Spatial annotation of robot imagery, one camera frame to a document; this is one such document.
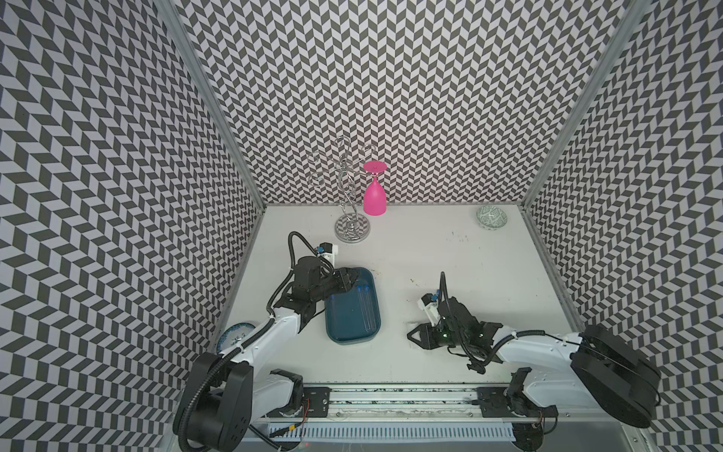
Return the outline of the blue capped test tube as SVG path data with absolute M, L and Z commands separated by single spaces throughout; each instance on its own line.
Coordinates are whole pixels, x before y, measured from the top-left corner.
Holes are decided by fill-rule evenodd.
M 365 286 L 363 290 L 363 308 L 365 309 L 365 329 L 372 333 L 375 329 L 375 317 L 369 286 Z
M 378 333 L 378 330 L 380 329 L 380 313 L 378 312 L 378 300 L 376 298 L 375 293 L 371 289 L 370 289 L 370 298 L 372 299 L 374 317 L 375 317 L 375 329 L 372 333 L 370 333 L 370 335 L 374 336 Z
M 365 333 L 368 332 L 368 324 L 367 324 L 367 313 L 366 313 L 366 299 L 365 299 L 365 288 L 363 286 L 357 287 L 357 295 L 359 299 L 359 305 L 360 305 L 360 311 L 361 311 L 361 321 L 363 322 L 363 331 Z

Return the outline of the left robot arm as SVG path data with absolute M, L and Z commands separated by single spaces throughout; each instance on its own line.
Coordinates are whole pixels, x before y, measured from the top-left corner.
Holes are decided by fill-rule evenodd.
M 314 319 L 320 301 L 350 292 L 359 277 L 359 269 L 333 267 L 321 255 L 293 263 L 269 298 L 267 322 L 192 365 L 172 426 L 180 450 L 233 451 L 258 418 L 298 410 L 302 376 L 282 369 L 260 373 Z

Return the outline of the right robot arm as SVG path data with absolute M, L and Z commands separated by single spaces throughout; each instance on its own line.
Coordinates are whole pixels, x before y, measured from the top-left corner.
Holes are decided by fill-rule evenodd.
M 661 371 L 601 325 L 581 333 L 517 330 L 481 321 L 456 298 L 427 294 L 418 305 L 427 322 L 407 334 L 422 350 L 445 348 L 467 361 L 478 375 L 492 365 L 511 369 L 505 396 L 510 409 L 523 416 L 531 408 L 599 408 L 638 429 L 651 427 L 661 403 Z

